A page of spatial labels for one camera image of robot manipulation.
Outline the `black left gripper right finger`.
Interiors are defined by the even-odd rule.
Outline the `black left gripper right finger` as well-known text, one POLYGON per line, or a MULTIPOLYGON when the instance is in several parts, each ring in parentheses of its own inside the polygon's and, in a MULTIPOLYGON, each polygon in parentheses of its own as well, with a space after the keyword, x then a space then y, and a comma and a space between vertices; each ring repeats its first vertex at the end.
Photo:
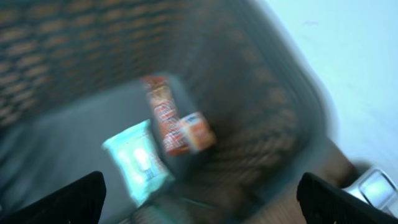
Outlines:
POLYGON ((330 185, 313 173, 303 174, 296 198, 308 224, 397 224, 397 218, 330 185))

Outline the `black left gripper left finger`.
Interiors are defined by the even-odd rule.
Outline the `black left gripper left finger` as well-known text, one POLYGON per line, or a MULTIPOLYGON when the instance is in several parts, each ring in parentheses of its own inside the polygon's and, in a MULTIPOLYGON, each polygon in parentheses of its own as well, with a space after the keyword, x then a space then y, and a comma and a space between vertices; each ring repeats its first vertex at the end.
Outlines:
POLYGON ((97 224, 106 184, 94 171, 56 192, 1 219, 1 224, 97 224))

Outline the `light teal wipes packet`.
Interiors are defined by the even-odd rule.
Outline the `light teal wipes packet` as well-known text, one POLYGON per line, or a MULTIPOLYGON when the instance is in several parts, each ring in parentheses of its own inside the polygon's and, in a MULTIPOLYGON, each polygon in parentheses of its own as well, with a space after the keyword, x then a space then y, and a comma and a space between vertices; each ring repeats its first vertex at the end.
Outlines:
POLYGON ((137 207, 174 180, 157 153, 148 119, 105 140, 102 147, 119 167, 128 194, 137 207))

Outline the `red chocolate bar wrapper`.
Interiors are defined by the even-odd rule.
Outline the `red chocolate bar wrapper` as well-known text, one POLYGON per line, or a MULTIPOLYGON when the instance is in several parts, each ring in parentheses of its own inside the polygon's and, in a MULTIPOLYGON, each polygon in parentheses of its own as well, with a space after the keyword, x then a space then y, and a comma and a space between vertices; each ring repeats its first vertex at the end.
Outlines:
POLYGON ((181 130, 180 116, 169 85, 169 79, 146 76, 142 81, 159 127, 165 153, 171 156, 187 153, 189 146, 181 130))

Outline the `orange tissue pack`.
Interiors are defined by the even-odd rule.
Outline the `orange tissue pack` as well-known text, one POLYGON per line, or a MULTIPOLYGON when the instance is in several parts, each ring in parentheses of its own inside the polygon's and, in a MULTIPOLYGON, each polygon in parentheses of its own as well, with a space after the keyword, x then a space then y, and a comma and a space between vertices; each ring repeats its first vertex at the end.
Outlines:
POLYGON ((183 117, 179 124, 193 153, 202 152, 216 143, 216 136, 201 112, 183 117))

